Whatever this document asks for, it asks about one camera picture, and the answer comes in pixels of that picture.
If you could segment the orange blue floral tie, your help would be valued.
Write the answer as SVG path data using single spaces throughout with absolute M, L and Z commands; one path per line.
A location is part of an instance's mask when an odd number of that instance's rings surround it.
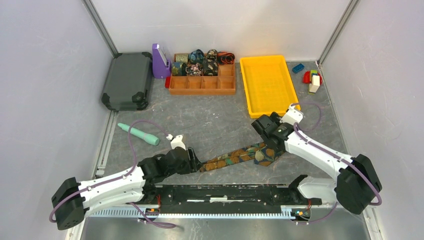
M 231 165 L 253 161 L 254 164 L 267 167 L 281 157 L 285 151 L 275 151 L 264 142 L 255 143 L 207 160 L 201 164 L 200 172 L 209 172 Z

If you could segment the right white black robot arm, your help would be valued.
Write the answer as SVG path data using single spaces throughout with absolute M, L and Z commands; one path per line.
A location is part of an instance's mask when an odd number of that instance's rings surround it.
M 296 155 L 329 176 L 300 177 L 289 189 L 289 199 L 295 204 L 307 199 L 338 203 L 356 215 L 368 206 L 380 206 L 382 185 L 371 160 L 363 154 L 354 157 L 339 152 L 307 136 L 300 129 L 303 118 L 302 112 L 289 109 L 283 116 L 264 114 L 251 124 L 268 148 Z

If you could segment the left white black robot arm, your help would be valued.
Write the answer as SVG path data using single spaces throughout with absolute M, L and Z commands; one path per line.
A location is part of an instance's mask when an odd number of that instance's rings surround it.
M 109 207 L 139 201 L 151 204 L 157 198 L 157 183 L 174 174 L 198 172 L 202 166 L 191 147 L 177 147 L 99 179 L 78 182 L 75 177 L 68 178 L 51 198 L 53 210 L 49 220 L 61 231 Z

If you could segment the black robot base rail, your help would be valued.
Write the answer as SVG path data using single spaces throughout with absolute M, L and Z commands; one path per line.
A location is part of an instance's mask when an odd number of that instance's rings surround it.
M 287 184 L 157 185 L 140 204 L 159 205 L 162 214 L 277 214 L 281 206 L 321 205 Z

